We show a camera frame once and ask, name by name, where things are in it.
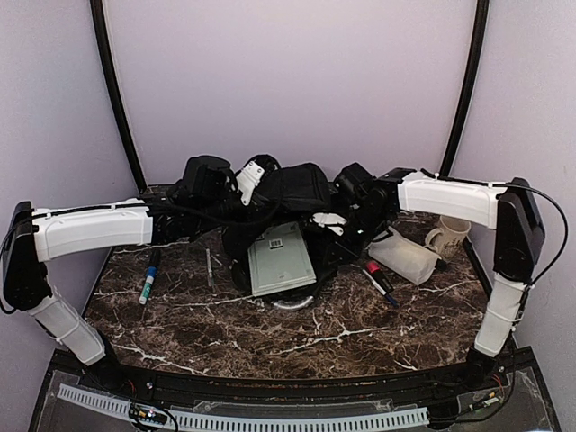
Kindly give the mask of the grey notebook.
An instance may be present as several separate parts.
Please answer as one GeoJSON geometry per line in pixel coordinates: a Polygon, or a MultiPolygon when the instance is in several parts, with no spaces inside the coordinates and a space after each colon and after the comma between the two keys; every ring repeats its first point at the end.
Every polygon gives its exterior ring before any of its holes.
{"type": "Polygon", "coordinates": [[[314,284],[317,277],[297,222],[267,229],[247,252],[251,292],[255,296],[314,284]]]}

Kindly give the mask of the white pouch bag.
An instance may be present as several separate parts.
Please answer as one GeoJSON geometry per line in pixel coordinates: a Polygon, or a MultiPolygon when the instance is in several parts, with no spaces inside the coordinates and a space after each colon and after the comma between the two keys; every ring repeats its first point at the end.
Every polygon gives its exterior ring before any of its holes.
{"type": "Polygon", "coordinates": [[[367,249],[370,258],[415,285],[426,282],[437,268],[440,255],[389,228],[367,249]]]}

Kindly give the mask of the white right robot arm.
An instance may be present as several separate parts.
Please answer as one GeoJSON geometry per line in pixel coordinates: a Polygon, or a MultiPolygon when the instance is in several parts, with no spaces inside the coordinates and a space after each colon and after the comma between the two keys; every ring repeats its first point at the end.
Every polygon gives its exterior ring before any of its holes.
{"type": "Polygon", "coordinates": [[[479,182],[401,167],[374,177],[358,164],[344,168],[334,185],[332,208],[312,218],[336,236],[328,249],[330,263],[359,257],[399,212],[446,216],[495,231],[490,298],[459,372],[465,389],[479,390],[494,375],[496,359],[539,279],[534,271],[545,242],[536,204],[540,191],[520,177],[507,183],[479,182]]]}

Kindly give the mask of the black student bag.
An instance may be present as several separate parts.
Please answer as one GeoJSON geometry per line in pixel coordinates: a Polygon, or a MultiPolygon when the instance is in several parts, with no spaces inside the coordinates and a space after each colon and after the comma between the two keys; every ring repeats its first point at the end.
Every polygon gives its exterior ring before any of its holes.
{"type": "Polygon", "coordinates": [[[306,243],[317,282],[285,292],[266,296],[255,296],[251,292],[248,250],[264,232],[256,237],[232,234],[223,229],[221,242],[226,255],[231,259],[233,283],[254,298],[270,302],[281,311],[297,311],[311,305],[318,292],[329,284],[338,273],[339,266],[328,265],[328,245],[338,236],[329,229],[320,228],[311,221],[316,212],[336,213],[345,218],[338,207],[338,195],[332,191],[323,171],[315,164],[280,168],[272,173],[264,184],[256,189],[258,198],[279,203],[270,224],[272,227],[297,222],[306,243]]]}

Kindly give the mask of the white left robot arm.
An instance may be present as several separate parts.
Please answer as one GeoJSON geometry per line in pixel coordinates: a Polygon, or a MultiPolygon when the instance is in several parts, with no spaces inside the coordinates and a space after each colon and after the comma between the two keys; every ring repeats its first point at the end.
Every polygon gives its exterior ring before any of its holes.
{"type": "Polygon", "coordinates": [[[258,204],[253,196],[279,168],[268,155],[252,157],[238,172],[221,157],[191,157],[164,193],[56,210],[18,203],[1,246],[2,312],[28,313],[106,391],[120,392],[127,374],[110,342],[50,285],[47,262],[101,248],[194,241],[220,227],[265,226],[280,204],[258,204]]]}

